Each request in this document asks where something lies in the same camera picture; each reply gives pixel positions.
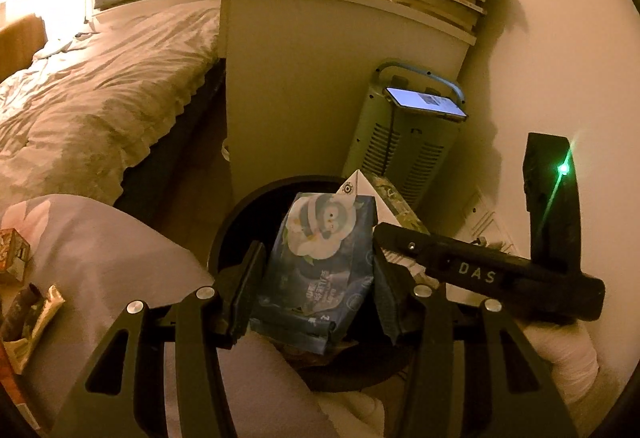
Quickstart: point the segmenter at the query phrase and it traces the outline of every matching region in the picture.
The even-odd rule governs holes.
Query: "smartphone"
[[[428,93],[412,92],[399,88],[386,88],[393,101],[402,108],[420,110],[424,113],[438,113],[454,117],[457,120],[465,120],[466,113],[458,108],[448,97],[440,97]]]

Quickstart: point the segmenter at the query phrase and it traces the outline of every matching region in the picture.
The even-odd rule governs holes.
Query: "wooden headboard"
[[[28,14],[0,28],[0,82],[31,65],[33,54],[47,43],[44,21]]]

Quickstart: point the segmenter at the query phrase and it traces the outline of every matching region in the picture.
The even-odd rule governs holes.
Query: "space heater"
[[[408,79],[402,75],[383,78],[383,70],[389,67],[418,74],[449,94],[453,92],[450,98],[460,108],[465,98],[457,83],[412,64],[387,61],[373,73],[342,176],[358,169],[385,176],[416,208],[455,142],[462,120],[396,105],[385,89],[407,88]],[[444,95],[431,86],[414,91]]]

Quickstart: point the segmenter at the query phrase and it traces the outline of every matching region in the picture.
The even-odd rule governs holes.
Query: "bed sheet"
[[[112,205],[125,169],[149,154],[204,83],[217,59],[219,12],[216,0],[130,8],[47,43],[2,82],[0,209],[50,193]]]

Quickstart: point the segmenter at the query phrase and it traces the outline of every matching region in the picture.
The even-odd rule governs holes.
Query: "gold wrapper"
[[[382,198],[385,205],[389,207],[389,210],[393,213],[401,227],[411,229],[412,231],[417,231],[419,233],[429,234],[427,227],[425,227],[414,210],[411,209],[409,204],[404,200],[404,198],[402,198],[402,195],[398,189],[396,189],[396,186],[389,182],[385,177],[381,177],[373,173],[367,173],[366,171],[363,171],[362,174],[369,181],[377,195]],[[385,249],[383,249],[383,252],[385,253],[386,261],[395,263],[396,265],[402,265],[407,268],[414,278],[414,281],[419,285],[428,285],[428,287],[431,288],[439,287],[440,283],[438,280],[426,275],[424,273],[425,268],[416,263],[415,259]]]
[[[36,345],[40,341],[40,337],[42,336],[44,329],[53,319],[53,316],[58,312],[64,302],[65,300],[60,295],[58,288],[56,288],[55,285],[50,287],[45,296],[42,311],[40,312],[35,326],[33,327],[33,331],[31,332],[31,338],[22,338],[17,341],[3,343],[14,373],[22,374],[25,366],[31,358],[31,354],[33,354]]]

